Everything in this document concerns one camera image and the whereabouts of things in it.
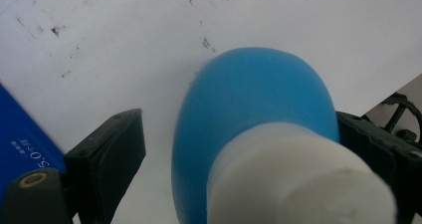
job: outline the blue rubber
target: blue rubber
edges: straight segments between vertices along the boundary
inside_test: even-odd
[[[224,145],[248,128],[273,121],[299,124],[338,142],[329,93],[300,58],[242,48],[207,64],[186,95],[174,136],[172,187],[181,224],[207,223],[208,174]]]

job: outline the round hole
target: round hole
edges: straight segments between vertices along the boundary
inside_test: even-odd
[[[46,180],[46,178],[47,178],[47,173],[45,173],[45,172],[32,173],[32,174],[22,178],[22,180],[19,182],[19,185],[22,188],[33,187],[33,186],[36,186],[36,185],[44,182],[44,180]]]

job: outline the blue object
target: blue object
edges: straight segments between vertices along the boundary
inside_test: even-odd
[[[62,152],[0,84],[0,204],[4,189],[21,174],[41,167],[65,170]]]
[[[338,142],[329,93],[300,58],[242,48],[213,59],[181,108],[172,153],[172,187],[181,224],[205,224],[211,165],[232,138],[266,122],[291,122]]]

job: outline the white plastic cap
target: white plastic cap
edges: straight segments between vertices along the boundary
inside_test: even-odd
[[[255,126],[212,166],[209,224],[393,224],[387,185],[353,152],[290,123]]]

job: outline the white surface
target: white surface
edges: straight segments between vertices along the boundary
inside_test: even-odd
[[[395,200],[344,146],[272,122],[242,132],[220,151],[207,185],[207,212],[209,224],[393,224]]]
[[[195,72],[224,51],[298,55],[354,114],[422,73],[422,0],[0,1],[0,82],[64,151],[112,114],[144,110],[147,157],[114,223],[177,223],[178,109]]]
[[[415,218],[413,219],[412,224],[422,224],[422,217],[418,214],[415,214]]]

